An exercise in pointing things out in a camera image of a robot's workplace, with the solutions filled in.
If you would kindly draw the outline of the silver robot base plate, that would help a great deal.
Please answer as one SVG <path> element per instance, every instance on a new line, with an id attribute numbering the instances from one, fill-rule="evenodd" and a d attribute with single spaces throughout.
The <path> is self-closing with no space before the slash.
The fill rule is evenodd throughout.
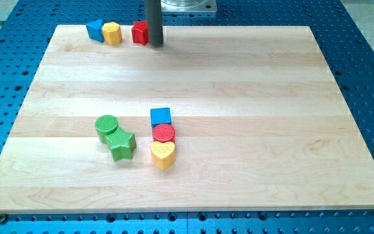
<path id="1" fill-rule="evenodd" d="M 172 13 L 216 13 L 216 0 L 161 0 L 163 12 Z"/>

